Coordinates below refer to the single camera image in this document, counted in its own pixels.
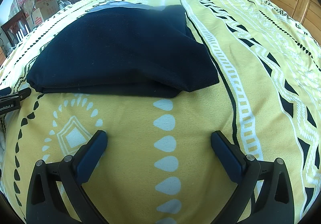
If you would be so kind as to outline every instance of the folded dark garment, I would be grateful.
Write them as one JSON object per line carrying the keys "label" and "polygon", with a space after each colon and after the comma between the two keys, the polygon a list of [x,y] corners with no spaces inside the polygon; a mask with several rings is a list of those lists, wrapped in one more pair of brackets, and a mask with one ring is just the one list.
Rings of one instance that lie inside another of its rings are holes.
{"label": "folded dark garment", "polygon": [[206,47],[186,25],[185,9],[173,5],[84,15],[40,53],[27,82],[42,93],[171,98],[219,80]]}

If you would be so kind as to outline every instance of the black stripe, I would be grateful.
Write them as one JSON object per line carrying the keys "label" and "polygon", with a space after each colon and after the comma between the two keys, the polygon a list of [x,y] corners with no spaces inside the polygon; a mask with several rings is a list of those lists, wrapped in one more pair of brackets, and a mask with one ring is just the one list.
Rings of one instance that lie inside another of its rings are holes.
{"label": "black stripe", "polygon": [[193,27],[194,27],[194,29],[196,30],[196,32],[198,33],[199,37],[201,38],[203,44],[205,45],[205,47],[206,47],[206,49],[207,49],[207,51],[208,51],[208,54],[210,55],[213,63],[214,63],[215,66],[216,66],[217,71],[219,72],[220,77],[222,78],[222,81],[223,81],[224,86],[225,86],[225,88],[226,88],[226,91],[227,91],[227,93],[228,93],[228,95],[229,95],[229,98],[230,98],[231,103],[232,103],[232,108],[233,108],[233,121],[232,121],[232,137],[233,137],[233,142],[234,142],[235,145],[237,145],[237,147],[240,147],[239,141],[238,141],[237,136],[236,136],[236,133],[237,133],[237,126],[236,126],[236,102],[235,102],[234,96],[233,96],[233,94],[232,94],[232,91],[231,91],[231,89],[230,89],[230,87],[229,87],[229,85],[228,85],[228,83],[227,83],[227,81],[226,81],[226,79],[225,79],[225,77],[224,77],[224,75],[223,75],[223,73],[222,73],[222,71],[221,71],[218,63],[216,62],[216,60],[215,60],[214,57],[212,56],[211,51],[210,51],[208,45],[206,44],[204,38],[202,37],[202,35],[200,34],[200,32],[197,30],[196,25],[195,25],[194,22],[190,19],[190,17],[187,15],[187,13],[186,13],[186,16],[187,16],[188,20],[191,22],[191,24],[193,25]]}

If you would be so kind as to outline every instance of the wooden headboard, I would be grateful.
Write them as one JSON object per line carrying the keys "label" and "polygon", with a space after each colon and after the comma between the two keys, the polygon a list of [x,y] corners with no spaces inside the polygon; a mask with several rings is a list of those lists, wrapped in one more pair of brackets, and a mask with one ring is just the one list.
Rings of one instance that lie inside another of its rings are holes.
{"label": "wooden headboard", "polygon": [[270,0],[299,21],[321,45],[321,6],[318,0]]}

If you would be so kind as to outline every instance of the silver screw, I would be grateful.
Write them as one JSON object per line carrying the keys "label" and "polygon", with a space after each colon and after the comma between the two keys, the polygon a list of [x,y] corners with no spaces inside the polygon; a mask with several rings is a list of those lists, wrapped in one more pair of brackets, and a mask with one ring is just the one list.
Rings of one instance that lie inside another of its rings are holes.
{"label": "silver screw", "polygon": [[69,161],[71,161],[72,158],[73,158],[73,157],[72,157],[71,155],[67,155],[67,156],[64,158],[64,161],[65,161],[65,162],[69,162]]}
{"label": "silver screw", "polygon": [[276,161],[277,161],[278,164],[283,164],[284,163],[284,161],[281,158],[277,158]]}
{"label": "silver screw", "polygon": [[252,154],[246,155],[246,158],[247,158],[249,161],[254,161],[254,160],[255,160],[255,157],[254,157]]}
{"label": "silver screw", "polygon": [[42,165],[42,160],[37,161],[37,162],[36,162],[36,165],[37,165],[37,166],[41,166],[41,165]]}

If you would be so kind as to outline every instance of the patterned blanket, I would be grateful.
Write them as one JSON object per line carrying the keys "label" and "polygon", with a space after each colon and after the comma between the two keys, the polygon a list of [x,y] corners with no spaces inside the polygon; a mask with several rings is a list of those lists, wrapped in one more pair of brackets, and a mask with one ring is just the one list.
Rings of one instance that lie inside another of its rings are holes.
{"label": "patterned blanket", "polygon": [[[41,24],[3,64],[1,88],[28,87],[26,74],[46,45],[107,1],[77,2]],[[211,133],[221,130],[258,160],[284,159],[298,222],[321,184],[321,49],[310,33],[269,0],[116,1],[181,4],[214,58],[219,83],[170,100],[33,90],[19,111],[1,119],[1,187],[17,214],[25,219],[35,162],[60,161],[102,129],[109,144],[83,187],[109,223],[211,223],[236,187],[210,145]],[[250,202],[242,219],[249,213]]]}

